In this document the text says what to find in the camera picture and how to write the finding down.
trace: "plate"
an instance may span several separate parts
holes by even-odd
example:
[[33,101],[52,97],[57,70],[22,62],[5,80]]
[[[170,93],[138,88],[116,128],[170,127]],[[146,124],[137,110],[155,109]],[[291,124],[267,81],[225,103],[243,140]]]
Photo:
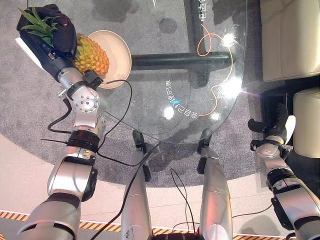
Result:
[[[108,83],[114,80],[127,80],[131,71],[132,62],[131,53],[125,40],[118,34],[108,30],[95,31],[88,37],[99,44],[109,58],[109,69],[103,82]],[[123,83],[124,81],[118,81],[110,84],[101,84],[99,87],[103,89],[114,89]]]

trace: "black table frame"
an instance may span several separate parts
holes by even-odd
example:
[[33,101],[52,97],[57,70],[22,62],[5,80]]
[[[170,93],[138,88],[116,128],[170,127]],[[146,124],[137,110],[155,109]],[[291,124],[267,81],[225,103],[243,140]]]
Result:
[[[184,11],[186,16],[186,27],[189,42],[189,52],[168,54],[143,54],[131,55],[131,70],[169,70],[186,69],[189,71],[189,80],[196,75],[197,86],[203,88],[209,81],[210,72],[227,68],[231,64],[229,52],[210,52],[206,56],[199,56],[197,46],[203,38],[204,32],[199,18],[199,5],[196,0],[184,0]],[[199,46],[200,53],[206,53],[205,42]]]

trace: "floor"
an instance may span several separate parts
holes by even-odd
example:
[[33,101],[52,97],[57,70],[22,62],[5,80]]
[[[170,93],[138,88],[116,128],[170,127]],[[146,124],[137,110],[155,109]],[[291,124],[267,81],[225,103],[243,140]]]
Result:
[[[39,139],[56,138],[55,134],[47,131],[47,124],[55,116],[64,114],[65,109],[57,104],[55,94],[59,85],[31,63],[14,42],[18,36],[15,20],[19,19],[16,7],[24,9],[26,1],[0,1],[0,20],[3,23],[0,30],[4,33],[0,36],[0,192],[5,196],[0,198],[0,210],[30,213],[47,198],[47,179],[55,162],[54,156],[61,147],[58,143]],[[211,146],[218,153],[228,179],[233,216],[258,212],[271,204],[272,194],[261,186],[254,153],[250,151],[250,141],[262,136],[249,132],[247,121],[262,118],[259,94],[284,84],[262,81],[259,1],[250,0],[248,10],[243,92],[227,121],[211,139]],[[69,127],[73,118],[71,115],[58,127]],[[114,119],[108,119],[107,128],[114,123]],[[110,157],[130,158],[134,150],[131,132],[131,128],[120,125],[108,136],[105,151]],[[146,137],[146,141],[149,148],[157,142],[150,137]],[[203,177],[196,173],[199,161],[196,146],[162,143],[159,149],[150,161],[152,181],[147,188],[152,226],[171,228],[185,221],[185,202],[174,187],[168,165],[177,170],[185,183],[195,221],[198,221]],[[93,198],[81,207],[81,219],[108,221],[120,208],[126,175],[119,173],[127,169],[103,159],[96,161],[96,167],[100,172],[99,181]],[[19,224],[10,224],[10,221],[0,219],[0,232],[8,239],[20,227]],[[233,231],[272,236],[288,234],[272,208],[260,214],[234,218]],[[112,239],[118,237],[117,234],[110,236]]]
[[[0,198],[0,210],[30,213],[48,197],[46,186],[53,165],[28,153],[3,135],[0,135],[0,146],[6,149],[0,158],[0,190],[5,196]],[[271,204],[272,194],[260,182],[257,173],[228,181],[233,216],[259,212]],[[124,190],[122,184],[98,180],[94,196],[81,204],[81,219],[108,222],[119,211]],[[186,190],[194,221],[199,222],[202,186],[187,186]],[[148,187],[147,196],[153,227],[172,228],[185,222],[185,201],[175,187]],[[4,236],[11,235],[19,227],[21,225],[14,224],[10,229],[0,224],[0,232]],[[234,218],[233,232],[269,236],[286,236],[289,233],[279,224],[273,208],[260,214]]]

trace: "glass table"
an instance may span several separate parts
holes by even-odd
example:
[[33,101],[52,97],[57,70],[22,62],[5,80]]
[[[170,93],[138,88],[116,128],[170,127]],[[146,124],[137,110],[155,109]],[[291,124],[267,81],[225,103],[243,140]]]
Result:
[[[53,2],[77,33],[109,30],[128,45],[132,101],[125,124],[163,142],[195,143],[205,128],[214,132],[227,119],[241,91],[247,0]],[[107,112],[120,119],[129,86],[98,92]]]

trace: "yellow and black striped tape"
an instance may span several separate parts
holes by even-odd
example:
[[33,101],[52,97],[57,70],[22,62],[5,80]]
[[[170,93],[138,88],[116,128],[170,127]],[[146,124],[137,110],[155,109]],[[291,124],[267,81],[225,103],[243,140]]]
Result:
[[[17,221],[25,222],[29,217],[29,214],[11,212],[11,211],[0,211],[0,218],[2,219],[11,219]],[[96,221],[80,221],[81,229],[90,229],[90,230],[100,230],[106,223],[105,222],[96,222]],[[112,223],[104,229],[104,231],[110,232],[120,232],[121,225]],[[180,233],[186,234],[187,230],[177,229],[172,231],[170,228],[153,228],[153,235],[159,234],[170,234],[170,233]],[[0,240],[5,240],[4,236],[0,233]],[[257,235],[234,235],[233,240],[285,240],[284,237],[273,237],[273,236],[257,236]]]
[[6,240],[5,237],[0,232],[0,240]]

